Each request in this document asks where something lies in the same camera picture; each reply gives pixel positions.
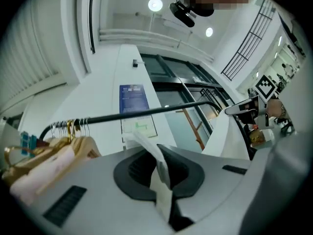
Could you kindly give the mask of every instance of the ceiling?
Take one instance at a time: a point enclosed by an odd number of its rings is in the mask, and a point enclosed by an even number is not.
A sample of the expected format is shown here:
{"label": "ceiling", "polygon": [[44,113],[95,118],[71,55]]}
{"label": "ceiling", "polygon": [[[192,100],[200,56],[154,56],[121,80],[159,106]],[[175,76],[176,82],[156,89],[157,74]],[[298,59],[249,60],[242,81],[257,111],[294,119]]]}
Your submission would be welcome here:
{"label": "ceiling", "polygon": [[[162,0],[163,8],[155,14],[151,31],[182,40],[212,55],[227,31],[235,10],[216,10],[208,18],[196,16],[195,26],[188,28],[169,9],[169,4],[175,1]],[[113,0],[112,24],[109,27],[149,31],[153,13],[148,8],[148,2],[149,0]],[[209,38],[205,35],[208,27],[213,28],[213,35]]]}

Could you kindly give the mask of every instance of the clothes hanger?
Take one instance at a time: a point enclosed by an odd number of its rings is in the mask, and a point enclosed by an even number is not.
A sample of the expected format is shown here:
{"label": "clothes hanger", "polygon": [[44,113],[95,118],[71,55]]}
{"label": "clothes hanger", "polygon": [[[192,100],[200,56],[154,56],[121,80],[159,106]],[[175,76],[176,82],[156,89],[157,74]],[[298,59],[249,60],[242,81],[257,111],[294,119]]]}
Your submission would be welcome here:
{"label": "clothes hanger", "polygon": [[64,168],[51,182],[47,183],[46,185],[42,186],[36,194],[41,194],[47,188],[51,187],[55,184],[58,180],[63,178],[68,172],[78,167],[81,163],[86,161],[86,158],[97,158],[101,157],[101,153],[98,150],[98,147],[92,137],[79,137],[76,138],[76,141],[71,144],[74,148],[73,151],[75,153],[74,160]]}
{"label": "clothes hanger", "polygon": [[[70,125],[72,123],[72,120],[65,121],[64,126],[66,125],[67,128],[67,137],[61,138],[53,147],[42,147],[42,148],[37,148],[34,151],[31,151],[28,149],[28,151],[35,155],[33,158],[30,158],[29,160],[23,160],[15,165],[11,165],[10,162],[8,162],[8,165],[10,166],[8,169],[8,173],[3,174],[2,179],[8,183],[8,185],[12,185],[17,179],[22,177],[25,174],[28,174],[31,169],[35,168],[51,156],[57,154],[63,147],[67,146],[71,142],[71,132],[70,132]],[[6,155],[9,156],[8,154],[13,151],[13,147],[10,149],[7,149]]]}
{"label": "clothes hanger", "polygon": [[32,150],[25,147],[11,146],[4,149],[4,159],[9,165],[9,168],[2,174],[1,179],[9,186],[12,185],[18,178],[27,174],[31,170],[31,168],[28,168],[26,166],[16,166],[14,164],[11,164],[10,153],[14,150],[24,150],[34,155]]}

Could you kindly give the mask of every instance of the black metal rod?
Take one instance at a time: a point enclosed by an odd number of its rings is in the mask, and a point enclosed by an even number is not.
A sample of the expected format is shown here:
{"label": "black metal rod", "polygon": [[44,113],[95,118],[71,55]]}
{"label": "black metal rod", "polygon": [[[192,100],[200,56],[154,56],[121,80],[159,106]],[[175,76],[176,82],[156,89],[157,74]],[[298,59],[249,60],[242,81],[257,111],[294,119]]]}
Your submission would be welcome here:
{"label": "black metal rod", "polygon": [[241,53],[238,52],[238,54],[248,61],[248,59],[245,56],[243,56]]}
{"label": "black metal rod", "polygon": [[[93,123],[103,123],[103,122],[108,122],[108,121],[114,121],[114,120],[121,120],[121,119],[128,119],[128,118],[136,118],[136,117],[142,117],[146,115],[152,115],[152,114],[157,114],[157,113],[163,113],[163,112],[170,112],[170,111],[175,111],[175,110],[180,110],[184,108],[190,108],[190,107],[195,107],[203,104],[209,104],[213,106],[217,111],[221,111],[221,109],[214,103],[205,101],[205,102],[194,102],[194,103],[185,103],[181,105],[175,105],[175,106],[169,106],[169,107],[160,107],[156,109],[150,109],[142,112],[127,112],[127,113],[120,113],[120,114],[113,114],[113,115],[108,115],[108,116],[102,116],[102,117],[90,117],[88,120],[84,121],[86,124],[93,124]],[[80,125],[80,120],[81,119],[76,119],[74,121],[74,125]],[[58,127],[57,123],[53,123],[52,125],[47,126],[44,131],[40,135],[40,139],[44,139],[45,135],[48,133],[48,131],[51,129],[53,125],[56,125]]]}
{"label": "black metal rod", "polygon": [[258,36],[258,35],[256,35],[256,34],[254,34],[254,33],[251,32],[251,31],[250,31],[250,33],[251,33],[252,35],[254,35],[254,36],[256,36],[256,37],[258,37],[258,38],[260,38],[260,39],[262,40],[262,37],[260,37],[260,36]]}
{"label": "black metal rod", "polygon": [[219,106],[220,108],[222,108],[222,106],[220,105],[220,103],[218,102],[218,100],[214,97],[214,95],[210,92],[209,89],[206,89],[205,92],[209,92],[210,95],[212,96],[212,98],[214,99],[214,101],[218,104],[218,106]]}
{"label": "black metal rod", "polygon": [[229,106],[228,102],[226,101],[226,98],[223,96],[223,94],[217,89],[214,88],[216,95],[219,96],[219,98],[221,99],[221,101],[223,102],[223,104],[227,107]]}
{"label": "black metal rod", "polygon": [[93,31],[92,31],[92,2],[93,0],[89,0],[89,6],[88,6],[88,27],[89,27],[89,44],[90,44],[90,50],[93,54],[95,54],[94,49],[94,41],[93,41]]}
{"label": "black metal rod", "polygon": [[[183,86],[184,92],[187,96],[187,98],[192,101],[192,102],[196,102],[195,98],[192,96],[191,92],[189,91],[189,89],[187,88],[187,86],[181,81],[181,84]],[[206,127],[207,131],[209,132],[209,134],[211,135],[213,130],[212,127],[208,121],[208,119],[206,118],[205,114],[203,113],[202,109],[200,108],[200,106],[195,106],[195,110],[198,113],[200,119],[202,120],[204,126]]]}
{"label": "black metal rod", "polygon": [[[256,17],[256,19],[255,19],[255,21],[254,21],[254,25],[255,25],[255,28],[259,25],[259,22],[260,22],[260,20],[261,20],[261,17],[259,17],[259,15],[257,15],[257,17]],[[250,36],[249,37],[249,39],[245,39],[245,46],[243,46],[243,48],[242,48],[242,50],[241,51],[239,51],[240,50],[240,48],[238,49],[238,53],[241,53],[241,52],[243,52],[244,51],[244,53],[243,53],[243,56],[246,56],[246,52],[250,49],[250,46],[251,46],[251,44],[253,43],[253,45],[255,44],[255,39],[257,39],[257,38],[255,38],[253,35],[252,35],[252,27],[251,27],[251,29],[250,29],[250,31],[248,32],[248,34],[247,34],[247,36]],[[246,64],[246,61],[244,61],[244,60],[241,60],[241,62],[240,62],[240,64],[238,64],[238,62],[239,62],[239,60],[237,61],[237,63],[233,66],[233,68],[232,68],[232,70],[227,74],[227,77],[228,78],[231,78],[231,79],[233,79],[235,76],[233,76],[233,74],[237,71],[237,73],[242,69],[242,67]]]}
{"label": "black metal rod", "polygon": [[[203,93],[203,96],[206,96],[207,99],[209,99],[211,102],[213,102],[214,100],[210,97],[210,95],[207,93],[206,90],[201,90],[200,93]],[[212,109],[212,111],[215,113],[216,116],[219,115],[220,111],[217,111],[214,107],[210,106],[210,108]]]}
{"label": "black metal rod", "polygon": [[266,18],[270,19],[270,20],[272,20],[272,18],[270,18],[270,17],[269,17],[269,16],[267,16],[267,15],[264,15],[264,14],[262,14],[262,13],[260,13],[260,15],[262,15],[262,16],[264,16],[264,17],[266,17]]}
{"label": "black metal rod", "polygon": [[169,75],[169,77],[176,77],[175,73],[172,72],[172,70],[168,67],[168,65],[160,55],[156,56],[156,60],[161,65],[162,69]]}

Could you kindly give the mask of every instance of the glass window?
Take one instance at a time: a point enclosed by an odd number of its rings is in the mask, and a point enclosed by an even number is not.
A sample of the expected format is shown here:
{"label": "glass window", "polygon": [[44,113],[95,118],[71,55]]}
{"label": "glass window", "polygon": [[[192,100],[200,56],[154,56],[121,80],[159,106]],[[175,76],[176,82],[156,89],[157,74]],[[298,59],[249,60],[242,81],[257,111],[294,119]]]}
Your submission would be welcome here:
{"label": "glass window", "polygon": [[[200,91],[190,91],[190,93],[197,102],[212,101],[213,103],[216,103],[213,100],[208,99],[206,96],[201,95]],[[200,108],[202,109],[203,113],[205,114],[208,120],[215,118],[218,115],[216,110],[208,104],[200,105]]]}
{"label": "glass window", "polygon": [[[200,65],[194,65],[194,66],[196,66],[198,69],[202,70],[202,67]],[[204,75],[206,76],[206,78],[209,80],[210,83],[218,84],[218,82],[208,72],[206,72]]]}
{"label": "glass window", "polygon": [[[187,109],[188,114],[194,124],[194,126],[198,127],[198,125],[201,123],[201,119],[197,114],[197,111],[195,109],[195,107],[189,108]],[[198,129],[198,133],[200,135],[200,138],[204,144],[204,146],[206,146],[206,143],[209,141],[209,135],[208,133],[205,131],[204,125],[201,124],[201,126]]]}
{"label": "glass window", "polygon": [[179,105],[185,103],[181,95],[177,91],[156,92],[162,107],[166,105]]}
{"label": "glass window", "polygon": [[23,116],[23,112],[20,115],[9,117],[6,122],[7,124],[11,125],[14,129],[18,129],[22,116]]}
{"label": "glass window", "polygon": [[154,57],[142,57],[142,60],[145,63],[145,67],[149,76],[166,76],[169,75],[165,72],[162,66],[159,64],[156,58]]}
{"label": "glass window", "polygon": [[234,105],[234,102],[231,100],[230,96],[227,94],[226,91],[224,91],[224,89],[218,89],[219,92],[223,95],[223,97],[225,98],[225,100],[227,101],[228,105]]}
{"label": "glass window", "polygon": [[213,95],[214,98],[214,103],[216,103],[218,106],[221,106],[222,109],[226,108],[225,104],[223,103],[223,101],[220,99],[220,97],[218,96],[218,94],[216,93],[215,89],[209,89],[210,92]]}
{"label": "glass window", "polygon": [[193,79],[199,77],[194,74],[194,72],[184,63],[166,60],[164,59],[164,62],[167,64],[167,66],[176,74],[176,76],[186,79]]}

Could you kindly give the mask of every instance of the white wall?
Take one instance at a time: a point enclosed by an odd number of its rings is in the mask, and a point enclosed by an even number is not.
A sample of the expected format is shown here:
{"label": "white wall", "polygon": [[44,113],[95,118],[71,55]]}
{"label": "white wall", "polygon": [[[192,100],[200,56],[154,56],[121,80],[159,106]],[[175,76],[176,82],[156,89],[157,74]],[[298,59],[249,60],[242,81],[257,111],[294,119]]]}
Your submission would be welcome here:
{"label": "white wall", "polygon": [[243,68],[238,72],[238,74],[232,80],[232,85],[237,88],[244,81],[244,79],[255,69],[259,64],[262,57],[265,55],[266,51],[270,48],[275,39],[277,32],[281,27],[281,21],[279,15],[275,12],[272,21],[270,22],[262,40],[255,49],[254,53],[249,58],[249,61],[243,66]]}
{"label": "white wall", "polygon": [[[119,86],[124,84],[143,84],[150,109],[160,107],[144,65],[132,68],[133,59],[142,62],[136,46],[99,46],[91,60],[92,73],[78,86],[58,87],[35,96],[21,129],[39,136],[55,121],[119,113]],[[157,140],[176,145],[164,114],[153,118]],[[103,155],[123,150],[120,121],[92,124],[89,128]]]}
{"label": "white wall", "polygon": [[277,72],[271,66],[266,70],[265,75],[271,76],[276,83],[279,83]]}
{"label": "white wall", "polygon": [[115,0],[101,0],[99,26],[101,29],[113,28],[113,13]]}
{"label": "white wall", "polygon": [[229,82],[227,78],[218,73],[215,68],[208,62],[202,62],[201,67],[204,68],[227,92],[235,103],[239,103],[246,99],[244,95],[239,93]]}
{"label": "white wall", "polygon": [[[99,46],[99,26],[100,26],[100,9],[105,6],[106,0],[92,1],[92,33],[94,40],[95,52]],[[88,0],[77,0],[77,25],[81,52],[85,61],[86,68],[92,72],[94,67],[92,60],[96,54],[93,54],[89,45],[89,17],[88,17]]]}
{"label": "white wall", "polygon": [[[282,36],[282,41],[280,46],[278,46],[279,38]],[[270,67],[272,62],[274,61],[276,52],[280,52],[283,48],[283,45],[286,42],[286,34],[282,28],[278,30],[275,38],[272,41],[272,44],[268,47],[266,53],[261,58],[259,63],[256,65],[254,69],[251,70],[250,74],[242,81],[241,85],[237,87],[237,90],[241,93],[247,94],[248,88],[251,88],[257,81],[256,73],[259,73],[259,77],[263,74],[267,74],[267,69]]]}
{"label": "white wall", "polygon": [[213,56],[213,67],[217,72],[222,72],[229,60],[236,53],[250,30],[260,7],[252,3],[243,4],[241,9],[235,11],[230,21],[226,34],[216,47]]}
{"label": "white wall", "polygon": [[225,78],[216,71],[215,67],[212,64],[207,61],[203,62],[199,59],[196,59],[191,53],[187,55],[180,52],[178,49],[173,50],[169,47],[157,47],[156,45],[139,47],[138,49],[139,52],[143,54],[155,55],[157,53],[164,57],[175,58],[182,61],[189,61],[190,63],[201,65],[224,88],[224,90],[235,103],[241,102],[246,99],[242,94],[236,91],[236,89],[231,85],[230,81],[227,78]]}
{"label": "white wall", "polygon": [[78,84],[86,68],[76,0],[26,0],[0,46],[0,112],[48,88]]}

